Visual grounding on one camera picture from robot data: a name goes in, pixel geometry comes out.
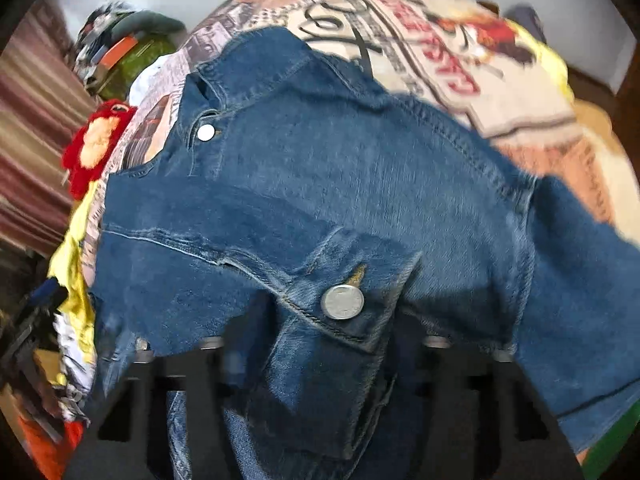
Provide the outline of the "blue denim jacket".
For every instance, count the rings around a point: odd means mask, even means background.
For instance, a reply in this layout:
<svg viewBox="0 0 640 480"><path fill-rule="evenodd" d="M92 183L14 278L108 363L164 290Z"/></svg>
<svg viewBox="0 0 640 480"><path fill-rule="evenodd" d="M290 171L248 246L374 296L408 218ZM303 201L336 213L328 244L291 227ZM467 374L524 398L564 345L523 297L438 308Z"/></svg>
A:
<svg viewBox="0 0 640 480"><path fill-rule="evenodd" d="M639 399L639 252L567 186L282 27L186 77L149 162L112 174L91 289L101 402L138 340L219 336L247 479L399 479L423 341L512 356L574 452Z"/></svg>

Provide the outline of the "yellow fleece blanket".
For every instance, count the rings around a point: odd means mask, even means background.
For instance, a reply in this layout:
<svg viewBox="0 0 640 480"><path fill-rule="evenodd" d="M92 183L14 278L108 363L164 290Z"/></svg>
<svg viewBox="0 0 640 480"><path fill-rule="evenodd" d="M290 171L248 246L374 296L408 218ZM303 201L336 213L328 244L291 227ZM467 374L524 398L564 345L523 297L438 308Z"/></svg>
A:
<svg viewBox="0 0 640 480"><path fill-rule="evenodd" d="M61 245L50 259L48 271L48 277L56 278L68 293L58 312L62 314L62 326L70 334L70 350L79 351L80 364L93 364L96 360L93 342L96 315L89 299L81 258L90 209L98 188L98 181L89 184L87 193L70 217Z"/></svg>

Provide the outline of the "red plush toy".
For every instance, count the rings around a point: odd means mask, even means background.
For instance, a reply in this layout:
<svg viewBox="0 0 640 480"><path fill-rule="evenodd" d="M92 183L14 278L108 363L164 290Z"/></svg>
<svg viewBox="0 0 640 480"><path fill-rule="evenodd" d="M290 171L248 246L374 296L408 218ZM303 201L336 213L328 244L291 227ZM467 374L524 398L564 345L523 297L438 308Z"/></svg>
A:
<svg viewBox="0 0 640 480"><path fill-rule="evenodd" d="M105 101L74 134L61 158L68 190L74 200L82 200L89 184L101 177L136 111L137 107L116 99Z"/></svg>

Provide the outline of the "newspaper print bed sheet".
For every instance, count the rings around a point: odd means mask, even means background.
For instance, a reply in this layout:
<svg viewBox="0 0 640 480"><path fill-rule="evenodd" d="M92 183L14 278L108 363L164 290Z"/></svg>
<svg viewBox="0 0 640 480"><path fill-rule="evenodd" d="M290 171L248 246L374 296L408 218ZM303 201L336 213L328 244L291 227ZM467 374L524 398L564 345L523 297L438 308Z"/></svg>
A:
<svg viewBox="0 0 640 480"><path fill-rule="evenodd" d="M279 26L476 130L518 166L562 179L593 217L639 238L639 185L610 118L578 98L562 58L472 0L228 0L152 76L106 164L147 162L183 81L237 34Z"/></svg>

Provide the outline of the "green patterned bag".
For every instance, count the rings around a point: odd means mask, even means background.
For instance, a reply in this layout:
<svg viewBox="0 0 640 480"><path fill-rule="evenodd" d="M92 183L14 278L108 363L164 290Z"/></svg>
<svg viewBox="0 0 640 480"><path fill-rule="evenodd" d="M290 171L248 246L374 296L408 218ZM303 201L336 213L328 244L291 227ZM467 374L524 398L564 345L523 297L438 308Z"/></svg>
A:
<svg viewBox="0 0 640 480"><path fill-rule="evenodd" d="M146 68L161 56L174 53L176 47L166 36L141 38L98 83L94 93L103 101L126 101L132 84Z"/></svg>

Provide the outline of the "striped brown curtain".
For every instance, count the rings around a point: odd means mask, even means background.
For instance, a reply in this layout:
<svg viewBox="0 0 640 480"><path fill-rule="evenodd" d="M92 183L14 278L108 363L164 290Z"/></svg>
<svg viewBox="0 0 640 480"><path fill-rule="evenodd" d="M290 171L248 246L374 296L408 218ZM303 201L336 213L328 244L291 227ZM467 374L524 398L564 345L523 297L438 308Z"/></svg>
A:
<svg viewBox="0 0 640 480"><path fill-rule="evenodd" d="M72 209L62 151L96 109L72 44L58 2L36 0L1 53L1 238L45 257Z"/></svg>

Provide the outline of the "white cloth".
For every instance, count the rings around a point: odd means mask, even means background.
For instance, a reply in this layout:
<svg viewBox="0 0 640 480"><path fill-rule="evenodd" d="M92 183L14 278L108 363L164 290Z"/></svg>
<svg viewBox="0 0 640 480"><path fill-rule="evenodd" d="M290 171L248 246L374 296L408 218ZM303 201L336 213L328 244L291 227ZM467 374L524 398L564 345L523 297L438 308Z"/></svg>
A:
<svg viewBox="0 0 640 480"><path fill-rule="evenodd" d="M130 86L128 104L140 107L146 102L155 103L163 96L169 96L175 87L171 79L173 68L172 55L160 56L151 65L146 66Z"/></svg>

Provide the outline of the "orange box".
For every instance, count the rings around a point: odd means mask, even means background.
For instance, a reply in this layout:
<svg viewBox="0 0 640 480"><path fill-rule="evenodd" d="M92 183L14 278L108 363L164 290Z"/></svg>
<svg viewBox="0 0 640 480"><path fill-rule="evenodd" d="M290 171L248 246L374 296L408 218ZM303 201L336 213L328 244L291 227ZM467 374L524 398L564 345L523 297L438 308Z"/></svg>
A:
<svg viewBox="0 0 640 480"><path fill-rule="evenodd" d="M110 70L136 45L138 40L135 36L127 36L116 42L110 50L107 50L99 60L99 66Z"/></svg>

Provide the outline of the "dark grey pillow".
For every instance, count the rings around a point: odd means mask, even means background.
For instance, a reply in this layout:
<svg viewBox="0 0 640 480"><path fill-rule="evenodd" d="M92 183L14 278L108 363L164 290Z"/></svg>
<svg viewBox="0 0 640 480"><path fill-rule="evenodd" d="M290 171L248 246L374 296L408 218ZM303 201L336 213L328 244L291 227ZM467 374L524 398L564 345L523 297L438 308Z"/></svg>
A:
<svg viewBox="0 0 640 480"><path fill-rule="evenodd" d="M185 29L182 21L149 10L127 14L111 28L111 40L119 41L138 32L153 35L172 35Z"/></svg>

